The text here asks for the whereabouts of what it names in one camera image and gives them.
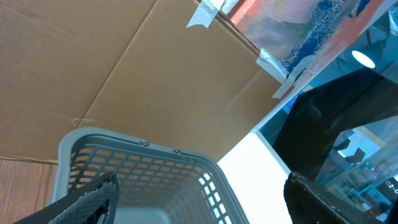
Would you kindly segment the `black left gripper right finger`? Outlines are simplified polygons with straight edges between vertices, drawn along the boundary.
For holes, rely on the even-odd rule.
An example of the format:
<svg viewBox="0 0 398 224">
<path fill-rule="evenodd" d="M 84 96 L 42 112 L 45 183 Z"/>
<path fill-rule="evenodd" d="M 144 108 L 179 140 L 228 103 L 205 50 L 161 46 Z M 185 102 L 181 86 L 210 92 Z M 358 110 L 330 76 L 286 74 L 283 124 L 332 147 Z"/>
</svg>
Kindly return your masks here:
<svg viewBox="0 0 398 224">
<path fill-rule="evenodd" d="M 298 172 L 285 181 L 284 200 L 293 224 L 382 224 Z"/>
</svg>

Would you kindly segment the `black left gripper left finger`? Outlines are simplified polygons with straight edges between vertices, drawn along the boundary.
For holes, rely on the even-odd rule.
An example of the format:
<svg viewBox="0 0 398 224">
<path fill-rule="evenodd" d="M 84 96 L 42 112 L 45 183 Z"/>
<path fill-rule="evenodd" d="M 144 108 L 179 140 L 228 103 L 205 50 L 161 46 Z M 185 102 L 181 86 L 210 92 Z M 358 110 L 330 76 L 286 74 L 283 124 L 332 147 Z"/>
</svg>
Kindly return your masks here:
<svg viewBox="0 0 398 224">
<path fill-rule="evenodd" d="M 15 224 L 113 224 L 119 198 L 114 172 L 107 172 Z"/>
</svg>

